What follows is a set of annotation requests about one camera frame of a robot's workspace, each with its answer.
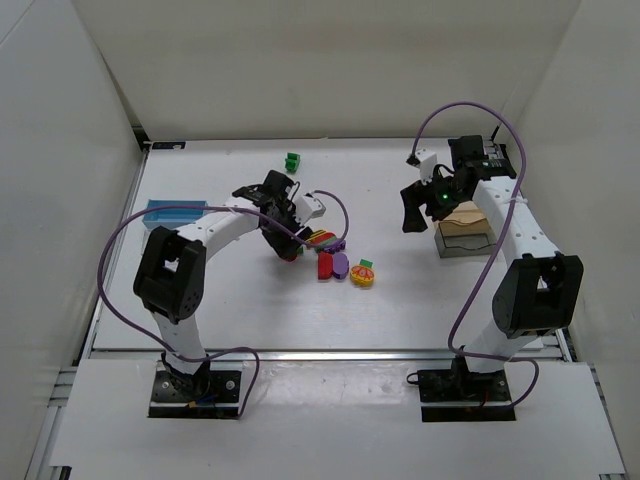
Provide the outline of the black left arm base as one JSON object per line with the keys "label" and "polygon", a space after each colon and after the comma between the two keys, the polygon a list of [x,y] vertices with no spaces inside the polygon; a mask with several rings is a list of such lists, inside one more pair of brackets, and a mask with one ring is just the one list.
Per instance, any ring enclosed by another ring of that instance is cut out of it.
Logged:
{"label": "black left arm base", "polygon": [[153,419],[237,419],[240,370],[210,369],[196,389],[179,381],[163,366],[156,368],[147,417]]}

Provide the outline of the green stepped lego block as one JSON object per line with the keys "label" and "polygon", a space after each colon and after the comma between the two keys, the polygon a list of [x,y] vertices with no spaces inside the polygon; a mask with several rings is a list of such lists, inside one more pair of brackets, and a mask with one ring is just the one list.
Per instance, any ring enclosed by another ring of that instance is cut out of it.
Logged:
{"label": "green stepped lego block", "polygon": [[288,173],[295,174],[300,166],[301,155],[294,152],[288,152],[285,157],[284,167]]}

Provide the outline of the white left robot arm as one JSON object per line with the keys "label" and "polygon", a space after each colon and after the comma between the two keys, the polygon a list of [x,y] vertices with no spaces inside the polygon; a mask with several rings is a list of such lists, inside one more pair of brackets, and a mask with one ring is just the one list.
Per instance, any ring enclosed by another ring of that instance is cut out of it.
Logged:
{"label": "white left robot arm", "polygon": [[209,362],[195,319],[208,261],[255,230],[280,258],[292,260],[312,234],[307,222],[324,212],[325,206],[313,194],[299,195],[293,180],[271,170],[263,183],[235,190],[221,211],[174,230],[152,230],[133,291],[167,344],[162,361],[175,388],[193,396],[202,396],[209,388]]}

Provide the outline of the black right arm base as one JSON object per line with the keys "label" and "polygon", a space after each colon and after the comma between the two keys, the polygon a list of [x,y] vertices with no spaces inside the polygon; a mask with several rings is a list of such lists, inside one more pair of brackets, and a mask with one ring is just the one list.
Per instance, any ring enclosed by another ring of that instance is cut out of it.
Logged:
{"label": "black right arm base", "polygon": [[511,392],[504,370],[469,372],[455,359],[447,369],[423,369],[406,376],[419,391],[423,423],[511,422]]}

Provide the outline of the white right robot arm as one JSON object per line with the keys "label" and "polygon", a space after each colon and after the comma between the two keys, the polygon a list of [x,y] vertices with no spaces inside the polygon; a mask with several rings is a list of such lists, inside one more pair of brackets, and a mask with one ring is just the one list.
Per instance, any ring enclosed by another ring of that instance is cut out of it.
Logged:
{"label": "white right robot arm", "polygon": [[451,139],[448,145],[450,166],[440,165],[426,149],[409,156],[420,178],[400,192],[402,229],[423,232],[429,220],[443,221],[465,202],[484,214],[507,271],[493,295],[489,324],[460,354],[469,372],[489,374],[535,338],[571,323],[584,266],[543,233],[508,159],[487,155],[479,135]]}

